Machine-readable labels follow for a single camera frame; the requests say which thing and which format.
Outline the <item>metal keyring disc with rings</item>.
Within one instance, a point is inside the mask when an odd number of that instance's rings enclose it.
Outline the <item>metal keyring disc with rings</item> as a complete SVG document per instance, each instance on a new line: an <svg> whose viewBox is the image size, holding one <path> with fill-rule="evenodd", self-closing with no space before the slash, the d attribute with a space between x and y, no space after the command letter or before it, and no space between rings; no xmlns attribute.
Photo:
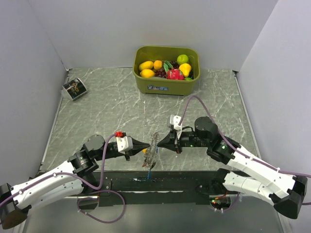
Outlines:
<svg viewBox="0 0 311 233"><path fill-rule="evenodd" d="M144 163L142 166L147 167L149 170L151 170L156 165L155 157L158 154L157 144L159 139L159 133L153 133L150 136L150 146L144 152Z"/></svg>

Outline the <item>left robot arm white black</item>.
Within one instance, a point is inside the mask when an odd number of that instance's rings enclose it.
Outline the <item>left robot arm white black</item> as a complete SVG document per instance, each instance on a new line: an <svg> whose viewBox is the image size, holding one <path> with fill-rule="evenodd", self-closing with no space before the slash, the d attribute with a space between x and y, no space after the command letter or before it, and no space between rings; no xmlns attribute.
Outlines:
<svg viewBox="0 0 311 233"><path fill-rule="evenodd" d="M144 143L116 132L111 135L114 142L105 140L101 135L92 135L69 159L56 168L11 186L8 183L0 187L0 224L4 230L24 222L30 212L59 199L72 195L91 195L100 190L104 175L97 181L93 171L99 168L97 162L123 156L127 161L131 156L148 148Z"/></svg>

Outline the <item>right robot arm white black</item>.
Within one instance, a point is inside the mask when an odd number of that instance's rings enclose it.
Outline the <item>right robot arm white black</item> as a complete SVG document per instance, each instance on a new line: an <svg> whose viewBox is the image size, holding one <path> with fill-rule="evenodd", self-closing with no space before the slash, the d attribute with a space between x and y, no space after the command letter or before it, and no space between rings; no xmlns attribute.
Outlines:
<svg viewBox="0 0 311 233"><path fill-rule="evenodd" d="M308 179L301 175L284 174L249 152L229 137L221 136L218 126L207 117L199 117L193 127L184 127L181 117L170 116L169 133L158 147L181 153L185 147L207 149L213 160L235 168L245 176L219 169L212 182L217 193L239 192L261 199L285 217L297 219L307 192Z"/></svg>

